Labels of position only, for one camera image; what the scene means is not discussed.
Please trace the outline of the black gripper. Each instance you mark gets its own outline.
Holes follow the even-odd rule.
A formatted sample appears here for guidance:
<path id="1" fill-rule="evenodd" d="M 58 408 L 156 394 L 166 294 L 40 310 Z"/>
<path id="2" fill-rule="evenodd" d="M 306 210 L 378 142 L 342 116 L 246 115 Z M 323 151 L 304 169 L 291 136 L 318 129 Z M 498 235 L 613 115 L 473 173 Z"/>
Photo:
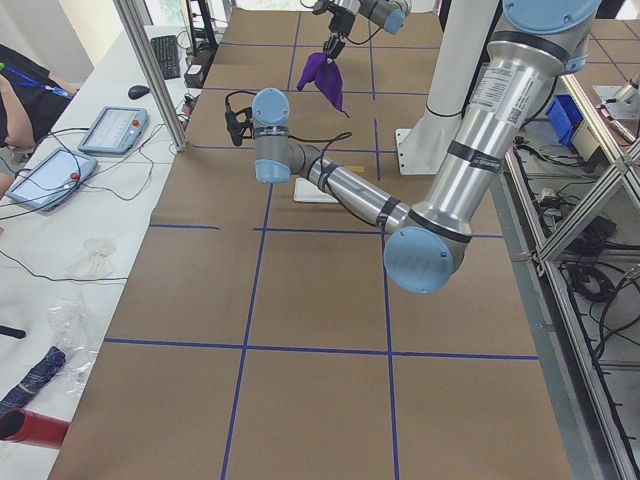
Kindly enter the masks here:
<path id="1" fill-rule="evenodd" d="M 349 36 L 354 24 L 351 12 L 334 12 L 329 23 L 330 35 L 323 43 L 322 53 L 328 61 L 337 59 L 345 47 L 345 39 Z"/>

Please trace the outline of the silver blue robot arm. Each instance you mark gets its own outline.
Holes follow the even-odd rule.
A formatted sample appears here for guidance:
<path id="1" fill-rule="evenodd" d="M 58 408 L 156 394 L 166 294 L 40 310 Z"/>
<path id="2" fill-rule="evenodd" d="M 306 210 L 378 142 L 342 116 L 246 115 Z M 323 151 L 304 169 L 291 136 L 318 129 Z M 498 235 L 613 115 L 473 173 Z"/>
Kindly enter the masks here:
<path id="1" fill-rule="evenodd" d="M 251 104 L 256 178 L 309 181 L 388 235 L 384 267 L 413 293 L 440 289 L 461 265 L 471 219 L 542 86 L 586 63 L 595 1 L 455 1 L 444 25 L 422 118 L 399 144 L 406 174 L 429 174 L 415 204 L 373 185 L 326 154 L 325 140 L 294 138 L 290 104 L 275 88 Z"/>
<path id="2" fill-rule="evenodd" d="M 322 0 L 312 7 L 314 15 L 330 12 L 330 36 L 323 44 L 327 63 L 337 59 L 351 33 L 357 15 L 361 15 L 390 34 L 396 34 L 410 15 L 411 1 L 404 0 Z"/>

